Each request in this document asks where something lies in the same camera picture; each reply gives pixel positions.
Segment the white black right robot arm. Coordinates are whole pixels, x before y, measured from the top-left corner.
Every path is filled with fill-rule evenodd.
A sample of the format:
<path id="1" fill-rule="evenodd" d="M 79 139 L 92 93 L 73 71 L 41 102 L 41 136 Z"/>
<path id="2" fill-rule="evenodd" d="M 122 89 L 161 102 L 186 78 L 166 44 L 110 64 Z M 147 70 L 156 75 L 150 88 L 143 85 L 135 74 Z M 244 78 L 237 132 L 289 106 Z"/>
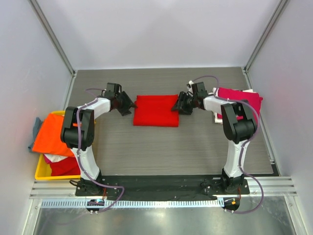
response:
<path id="1" fill-rule="evenodd" d="M 189 91 L 179 93 L 172 111 L 190 115 L 193 109 L 199 108 L 222 115 L 228 151 L 219 186 L 223 192 L 233 193 L 244 183 L 246 150 L 258 130 L 257 112 L 248 101 L 219 97 L 218 89 L 208 93 L 202 82 L 189 84 L 188 87 Z"/>

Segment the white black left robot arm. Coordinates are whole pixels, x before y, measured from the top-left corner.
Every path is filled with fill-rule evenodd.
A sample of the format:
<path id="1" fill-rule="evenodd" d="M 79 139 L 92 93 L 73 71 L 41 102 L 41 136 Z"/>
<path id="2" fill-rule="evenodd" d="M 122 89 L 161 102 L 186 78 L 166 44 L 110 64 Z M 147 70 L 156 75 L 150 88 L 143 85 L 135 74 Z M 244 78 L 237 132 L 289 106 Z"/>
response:
<path id="1" fill-rule="evenodd" d="M 103 184 L 102 173 L 92 150 L 96 119 L 112 110 L 117 110 L 122 116 L 126 116 L 131 114 L 131 108 L 136 107 L 120 84 L 108 83 L 100 92 L 100 95 L 95 95 L 88 103 L 81 106 L 68 106 L 61 128 L 61 141 L 74 154 L 80 169 L 80 180 L 70 181 L 76 186 L 77 196 L 97 196 L 103 192 L 103 189 L 110 188 Z"/>

